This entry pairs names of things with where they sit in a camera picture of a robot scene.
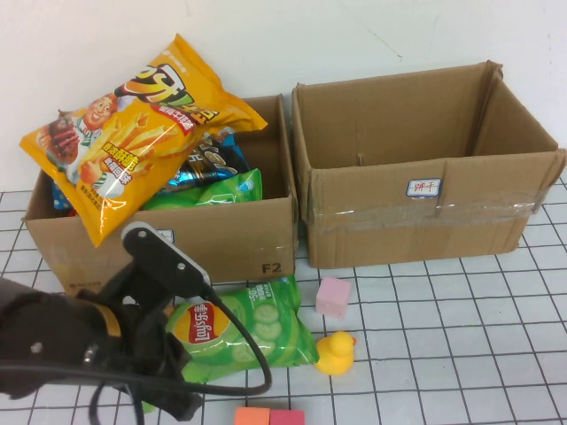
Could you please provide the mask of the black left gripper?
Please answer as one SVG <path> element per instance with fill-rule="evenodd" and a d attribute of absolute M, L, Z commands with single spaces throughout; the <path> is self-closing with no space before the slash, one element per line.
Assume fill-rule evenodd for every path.
<path fill-rule="evenodd" d="M 183 370 L 191 356 L 174 335 L 165 331 L 163 308 L 172 297 L 171 289 L 160 280 L 158 269 L 147 264 L 127 265 L 98 293 L 81 290 L 78 298 L 109 308 L 120 330 L 120 341 L 105 354 L 98 354 L 92 369 L 111 375 L 111 383 L 118 383 L 120 374 L 183 380 Z M 142 389 L 141 399 L 178 421 L 190 421 L 204 404 L 204 399 L 193 392 L 155 388 Z"/>

